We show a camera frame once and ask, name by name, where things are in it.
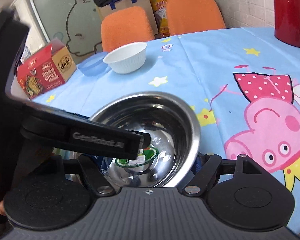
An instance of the white paper bowl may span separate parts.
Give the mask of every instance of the white paper bowl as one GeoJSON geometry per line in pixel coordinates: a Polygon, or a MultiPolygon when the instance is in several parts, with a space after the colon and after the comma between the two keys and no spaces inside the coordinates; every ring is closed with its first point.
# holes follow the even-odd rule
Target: white paper bowl
{"type": "Polygon", "coordinates": [[[124,45],[111,51],[104,57],[103,62],[118,74],[136,71],[146,61],[146,47],[146,42],[134,42],[124,45]]]}

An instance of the white tile wall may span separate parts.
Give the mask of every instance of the white tile wall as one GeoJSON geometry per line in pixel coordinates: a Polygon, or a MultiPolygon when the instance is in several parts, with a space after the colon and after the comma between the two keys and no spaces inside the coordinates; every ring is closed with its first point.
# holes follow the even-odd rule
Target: white tile wall
{"type": "Polygon", "coordinates": [[[274,26],[274,0],[216,0],[228,27],[274,26]]]}

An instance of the metal bowl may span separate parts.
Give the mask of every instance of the metal bowl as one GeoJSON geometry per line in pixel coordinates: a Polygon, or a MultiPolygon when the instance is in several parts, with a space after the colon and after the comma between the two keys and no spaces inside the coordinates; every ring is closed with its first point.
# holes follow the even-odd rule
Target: metal bowl
{"type": "Polygon", "coordinates": [[[110,160],[105,177],[113,186],[174,187],[198,154],[197,117],[183,100],[168,93],[127,95],[104,106],[90,120],[151,135],[151,147],[141,150],[137,161],[110,160]]]}

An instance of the red product box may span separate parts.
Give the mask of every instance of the red product box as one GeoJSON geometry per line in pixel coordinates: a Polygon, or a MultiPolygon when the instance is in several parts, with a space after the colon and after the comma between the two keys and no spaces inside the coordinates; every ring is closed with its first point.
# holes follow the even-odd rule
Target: red product box
{"type": "Polygon", "coordinates": [[[76,69],[67,47],[54,39],[18,67],[17,79],[32,99],[66,83],[76,69]]]}

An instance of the peppa pig print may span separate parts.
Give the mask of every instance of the peppa pig print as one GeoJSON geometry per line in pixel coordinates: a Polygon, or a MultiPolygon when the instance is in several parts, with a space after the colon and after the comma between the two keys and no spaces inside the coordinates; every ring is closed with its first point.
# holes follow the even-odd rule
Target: peppa pig print
{"type": "Polygon", "coordinates": [[[244,111],[248,129],[226,141],[227,158],[246,154],[269,172],[283,170],[292,191],[295,178],[300,181],[300,112],[290,76],[234,73],[234,78],[250,102],[244,111]]]}

